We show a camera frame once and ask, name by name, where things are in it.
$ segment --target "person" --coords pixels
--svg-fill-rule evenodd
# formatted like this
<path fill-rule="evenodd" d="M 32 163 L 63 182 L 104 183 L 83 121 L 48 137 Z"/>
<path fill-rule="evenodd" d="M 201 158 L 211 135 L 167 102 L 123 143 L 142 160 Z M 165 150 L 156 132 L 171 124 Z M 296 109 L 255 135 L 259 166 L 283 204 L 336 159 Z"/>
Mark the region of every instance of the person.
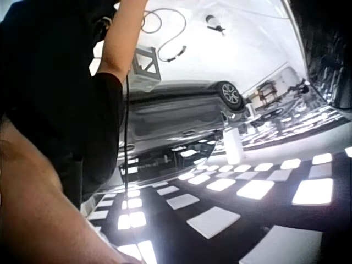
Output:
<path fill-rule="evenodd" d="M 98 2 L 115 1 L 25 0 L 0 24 L 1 248 L 21 263 L 139 263 L 79 212 L 116 167 L 122 83 L 147 0 L 121 0 L 92 77 Z"/>

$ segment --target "rim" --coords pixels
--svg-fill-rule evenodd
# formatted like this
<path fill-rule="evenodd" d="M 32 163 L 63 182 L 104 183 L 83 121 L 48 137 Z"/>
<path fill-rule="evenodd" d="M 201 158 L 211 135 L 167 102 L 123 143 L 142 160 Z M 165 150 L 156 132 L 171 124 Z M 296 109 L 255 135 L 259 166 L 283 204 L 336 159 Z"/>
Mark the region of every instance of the rim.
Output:
<path fill-rule="evenodd" d="M 240 96 L 235 88 L 231 84 L 224 84 L 222 86 L 222 94 L 225 96 L 226 100 L 230 103 L 238 103 Z"/>

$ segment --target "car wheel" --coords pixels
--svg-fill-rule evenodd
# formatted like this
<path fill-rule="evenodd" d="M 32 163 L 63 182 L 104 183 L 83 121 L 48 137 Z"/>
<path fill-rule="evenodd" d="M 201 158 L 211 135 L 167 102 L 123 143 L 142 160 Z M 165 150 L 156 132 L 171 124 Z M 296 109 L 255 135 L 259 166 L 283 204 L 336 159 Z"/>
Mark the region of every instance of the car wheel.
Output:
<path fill-rule="evenodd" d="M 223 102 L 234 111 L 244 109 L 244 100 L 237 88 L 228 81 L 220 81 L 215 84 L 215 89 Z"/>

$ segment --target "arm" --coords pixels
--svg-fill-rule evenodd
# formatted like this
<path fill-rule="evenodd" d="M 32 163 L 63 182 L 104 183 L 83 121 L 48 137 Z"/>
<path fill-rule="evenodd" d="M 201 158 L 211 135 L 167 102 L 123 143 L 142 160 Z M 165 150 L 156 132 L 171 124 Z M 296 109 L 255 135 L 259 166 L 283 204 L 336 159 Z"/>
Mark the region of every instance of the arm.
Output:
<path fill-rule="evenodd" d="M 121 0 L 107 32 L 98 72 L 115 75 L 121 83 L 126 79 L 136 49 L 147 0 Z"/>
<path fill-rule="evenodd" d="M 14 255 L 25 263 L 130 263 L 66 199 L 46 157 L 12 123 L 0 129 L 1 239 Z"/>

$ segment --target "black t-shirt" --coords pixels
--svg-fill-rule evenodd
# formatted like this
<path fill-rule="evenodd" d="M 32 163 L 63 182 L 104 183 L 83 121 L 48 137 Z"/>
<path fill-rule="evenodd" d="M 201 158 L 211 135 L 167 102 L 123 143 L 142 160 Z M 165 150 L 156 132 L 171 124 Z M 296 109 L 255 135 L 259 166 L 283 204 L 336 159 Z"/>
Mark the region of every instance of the black t-shirt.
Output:
<path fill-rule="evenodd" d="M 123 117 L 120 81 L 89 71 L 86 2 L 26 0 L 1 23 L 1 109 L 52 162 L 76 207 L 113 174 Z"/>

